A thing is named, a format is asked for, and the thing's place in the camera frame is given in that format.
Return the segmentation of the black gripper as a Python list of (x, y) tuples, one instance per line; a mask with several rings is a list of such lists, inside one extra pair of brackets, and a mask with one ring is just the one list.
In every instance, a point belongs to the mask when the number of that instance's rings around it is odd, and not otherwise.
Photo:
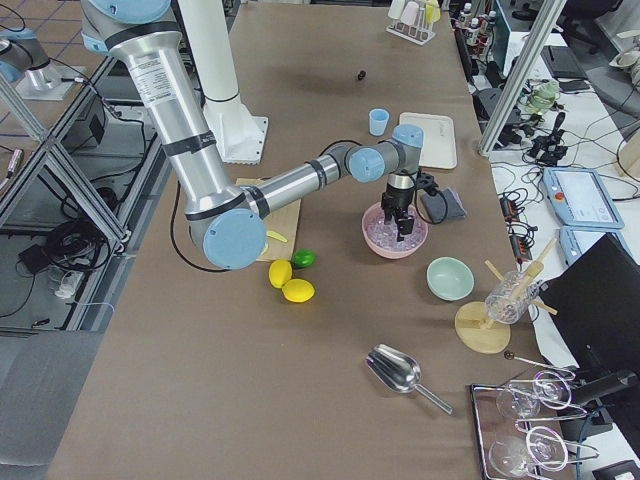
[(382, 194), (384, 223), (390, 224), (395, 221), (398, 242), (402, 242), (413, 232), (414, 217), (409, 215), (408, 209), (416, 190), (415, 183), (416, 174), (391, 173), (387, 177), (386, 190)]

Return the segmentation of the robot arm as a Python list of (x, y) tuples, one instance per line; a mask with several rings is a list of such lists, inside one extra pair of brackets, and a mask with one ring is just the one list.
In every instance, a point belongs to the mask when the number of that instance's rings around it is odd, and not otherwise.
[(227, 80), (223, 106), (239, 105), (227, 22), (218, 2), (84, 1), (85, 47), (121, 61), (147, 108), (164, 153), (187, 195), (190, 236), (215, 266), (242, 269), (261, 255), (264, 218), (344, 176), (361, 183), (386, 177), (386, 212), (402, 232), (413, 225), (407, 209), (419, 170), (423, 131), (395, 127), (374, 146), (335, 146), (325, 155), (259, 186), (238, 186), (227, 175), (219, 145), (225, 136), (258, 139), (260, 127), (244, 107), (229, 121), (214, 118), (194, 92), (179, 54), (186, 38), (201, 80)]

